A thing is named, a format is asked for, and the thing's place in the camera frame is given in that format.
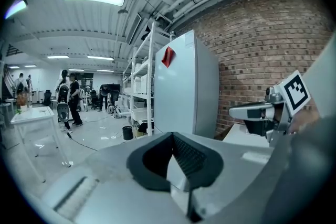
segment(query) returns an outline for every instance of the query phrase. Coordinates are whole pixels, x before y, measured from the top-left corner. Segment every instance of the black pants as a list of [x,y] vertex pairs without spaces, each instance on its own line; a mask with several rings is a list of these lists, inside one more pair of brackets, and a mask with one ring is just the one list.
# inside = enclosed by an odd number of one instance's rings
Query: black pants
[[107,109],[107,96],[99,95],[99,109],[103,108],[103,98],[105,98],[105,109]]
[[64,123],[64,126],[65,126],[66,129],[69,130],[69,129],[70,129],[69,121],[65,122],[65,123]]
[[70,100],[69,107],[71,111],[71,115],[76,124],[82,124],[82,120],[80,119],[79,113],[77,111],[78,100]]

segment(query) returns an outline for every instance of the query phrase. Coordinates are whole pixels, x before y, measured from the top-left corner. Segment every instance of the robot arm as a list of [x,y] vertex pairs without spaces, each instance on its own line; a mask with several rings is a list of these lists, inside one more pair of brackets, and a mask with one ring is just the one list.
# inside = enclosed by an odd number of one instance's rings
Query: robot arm
[[250,133],[265,136],[273,146],[287,134],[292,118],[310,100],[310,94],[298,70],[266,90],[265,100],[233,106],[229,115],[245,121]]

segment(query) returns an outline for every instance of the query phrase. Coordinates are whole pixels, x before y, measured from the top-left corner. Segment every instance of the black chair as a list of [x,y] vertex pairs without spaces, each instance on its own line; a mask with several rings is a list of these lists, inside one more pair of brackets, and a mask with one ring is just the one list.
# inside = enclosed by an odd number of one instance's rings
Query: black chair
[[96,109],[98,107],[98,97],[97,97],[97,92],[95,90],[92,90],[90,92],[91,95],[91,109]]
[[44,101],[42,102],[42,105],[44,105],[44,106],[51,105],[51,92],[50,92],[50,90],[46,90],[46,92],[44,93]]

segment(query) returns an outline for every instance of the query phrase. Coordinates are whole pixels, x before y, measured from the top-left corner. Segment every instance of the red magnet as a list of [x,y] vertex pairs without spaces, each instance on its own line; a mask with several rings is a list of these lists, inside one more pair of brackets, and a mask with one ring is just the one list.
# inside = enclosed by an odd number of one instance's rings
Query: red magnet
[[171,47],[167,47],[161,62],[166,67],[169,67],[173,60],[174,55],[175,55],[175,52],[173,51],[173,49]]

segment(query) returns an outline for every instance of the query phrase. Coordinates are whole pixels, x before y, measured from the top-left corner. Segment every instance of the white tabletop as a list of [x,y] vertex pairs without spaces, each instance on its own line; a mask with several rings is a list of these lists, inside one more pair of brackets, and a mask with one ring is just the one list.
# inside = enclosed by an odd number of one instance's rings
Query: white tabletop
[[11,124],[26,123],[37,120],[45,120],[54,116],[53,111],[48,106],[41,108],[31,108],[21,114],[15,114],[10,121]]
[[235,123],[223,142],[243,146],[269,147],[267,139],[257,134],[250,134],[245,125]]

